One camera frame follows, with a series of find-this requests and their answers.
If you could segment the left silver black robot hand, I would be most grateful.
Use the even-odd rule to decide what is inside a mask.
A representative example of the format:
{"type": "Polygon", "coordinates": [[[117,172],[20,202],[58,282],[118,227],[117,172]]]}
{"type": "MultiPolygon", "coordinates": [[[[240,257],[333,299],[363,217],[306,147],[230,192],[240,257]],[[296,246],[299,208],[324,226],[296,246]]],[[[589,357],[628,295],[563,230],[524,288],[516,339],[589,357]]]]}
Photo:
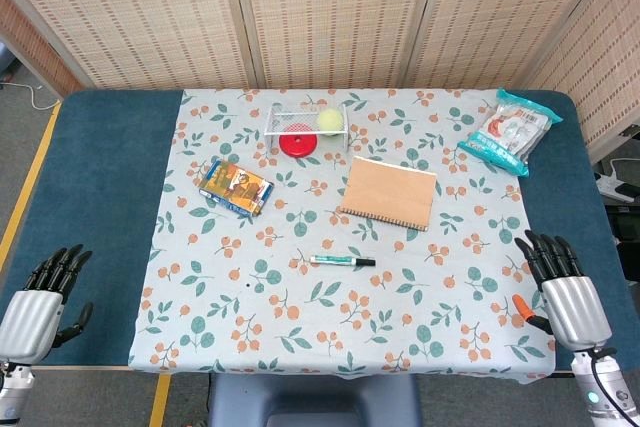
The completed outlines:
{"type": "Polygon", "coordinates": [[[86,303],[71,326],[59,328],[70,294],[92,252],[81,244],[61,248],[37,265],[18,290],[1,322],[1,361],[35,365],[51,350],[83,333],[94,305],[86,303]]]}

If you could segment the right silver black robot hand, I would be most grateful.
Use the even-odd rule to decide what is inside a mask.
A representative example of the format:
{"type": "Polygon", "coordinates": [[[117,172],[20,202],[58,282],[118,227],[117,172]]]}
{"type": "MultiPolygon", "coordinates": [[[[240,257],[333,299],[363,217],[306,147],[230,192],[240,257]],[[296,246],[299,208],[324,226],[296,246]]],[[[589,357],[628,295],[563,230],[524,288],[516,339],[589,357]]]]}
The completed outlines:
{"type": "Polygon", "coordinates": [[[524,298],[512,296],[523,320],[554,336],[572,352],[597,351],[612,337],[612,330],[591,278],[581,268],[577,254],[562,237],[531,230],[515,239],[536,284],[545,312],[534,312],[524,298]]]}

